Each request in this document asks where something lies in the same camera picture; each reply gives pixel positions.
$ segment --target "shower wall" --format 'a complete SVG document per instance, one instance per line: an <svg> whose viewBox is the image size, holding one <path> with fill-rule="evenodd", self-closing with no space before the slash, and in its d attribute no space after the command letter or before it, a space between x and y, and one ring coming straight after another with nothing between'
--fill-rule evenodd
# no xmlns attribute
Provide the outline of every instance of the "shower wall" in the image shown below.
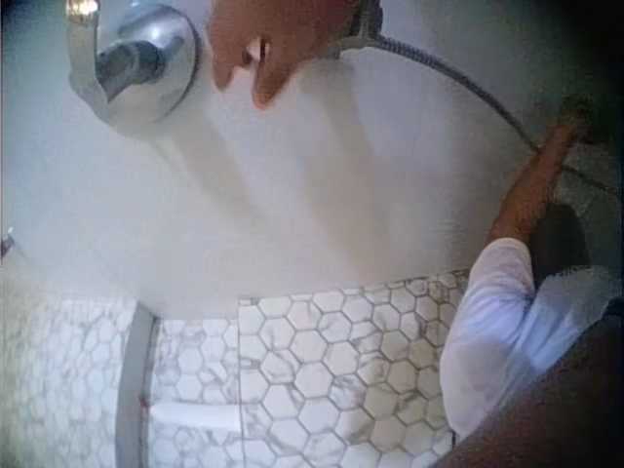
<svg viewBox="0 0 624 468"><path fill-rule="evenodd" d="M102 2L102 36L116 2ZM476 98L376 51L306 64L262 112L246 73L214 90L204 51L172 115L121 136L69 88L63 2L16 3L2 31L3 224L27 265L12 274L56 292L231 318L240 296L466 267L528 157ZM205 40L210 2L169 3ZM528 4L382 3L386 35L463 68L536 136L562 95L601 88Z"/></svg>
<svg viewBox="0 0 624 468"><path fill-rule="evenodd" d="M4 282L0 465L116 466L118 387L135 307Z"/></svg>

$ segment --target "metal hose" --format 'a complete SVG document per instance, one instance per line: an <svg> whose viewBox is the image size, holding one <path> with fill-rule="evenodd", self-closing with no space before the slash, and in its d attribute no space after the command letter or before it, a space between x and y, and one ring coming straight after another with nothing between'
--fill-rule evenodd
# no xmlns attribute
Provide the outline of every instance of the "metal hose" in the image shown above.
<svg viewBox="0 0 624 468"><path fill-rule="evenodd" d="M537 143L535 143L535 141L533 141L533 139L527 134L527 132L525 132L525 129L523 128L520 121L516 117L514 117L513 114L509 112L495 96L484 90L472 79L470 79L468 76L466 76L464 73L457 70L453 66L445 63L435 56L432 56L431 54L426 53L421 49L417 49L411 46L410 44L406 44L405 42L390 39L381 35L377 36L373 40L367 41L367 47L372 47L374 49L390 52L392 54L405 57L406 59L421 63L447 76L448 78L463 86L465 89L480 98L487 105L489 105L500 117L503 118L505 122L507 122L507 124L512 129L516 131L521 140L524 141L533 152L536 153L539 151L539 146L537 145ZM608 185L593 180L592 178L589 178L585 174L569 166L564 165L563 169L564 171L567 171L581 178L587 184L592 185L599 190L602 190L603 192L609 193L610 195L619 197L618 191L609 187Z"/></svg>

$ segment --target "hexagon tile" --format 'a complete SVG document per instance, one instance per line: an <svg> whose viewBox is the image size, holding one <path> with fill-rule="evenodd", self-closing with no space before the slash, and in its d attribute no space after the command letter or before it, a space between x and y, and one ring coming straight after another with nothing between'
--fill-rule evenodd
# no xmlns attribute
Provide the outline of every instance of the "hexagon tile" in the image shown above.
<svg viewBox="0 0 624 468"><path fill-rule="evenodd" d="M158 321L150 341L143 390L147 403L239 405L238 340L237 321ZM251 349L264 349L258 337L256 341L249 343ZM149 417L143 424L145 467L244 466L238 432L164 424Z"/></svg>
<svg viewBox="0 0 624 468"><path fill-rule="evenodd" d="M0 466L115 467L136 309L132 300L2 291Z"/></svg>
<svg viewBox="0 0 624 468"><path fill-rule="evenodd" d="M467 275L241 301L247 466L426 467L446 453L438 361Z"/></svg>

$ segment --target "shower valve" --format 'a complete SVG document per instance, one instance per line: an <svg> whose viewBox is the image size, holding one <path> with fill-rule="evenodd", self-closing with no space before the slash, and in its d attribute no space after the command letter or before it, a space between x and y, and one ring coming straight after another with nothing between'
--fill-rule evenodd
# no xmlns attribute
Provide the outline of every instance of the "shower valve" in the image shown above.
<svg viewBox="0 0 624 468"><path fill-rule="evenodd" d="M196 34L178 10L133 4L116 40L98 49L100 0L66 0L69 83L96 116L128 130L161 119L183 97L197 61Z"/></svg>

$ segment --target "person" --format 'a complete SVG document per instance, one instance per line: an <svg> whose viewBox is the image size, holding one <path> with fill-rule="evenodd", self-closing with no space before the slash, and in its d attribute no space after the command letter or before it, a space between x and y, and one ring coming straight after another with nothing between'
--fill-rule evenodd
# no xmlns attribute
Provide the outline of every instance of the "person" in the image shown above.
<svg viewBox="0 0 624 468"><path fill-rule="evenodd" d="M348 27L358 0L227 0L209 23L214 81L266 41L253 101ZM557 125L509 191L476 260L441 359L448 422L462 443L439 466L590 464L622 447L622 294L589 266L580 223L551 198L565 157L590 131L585 106Z"/></svg>

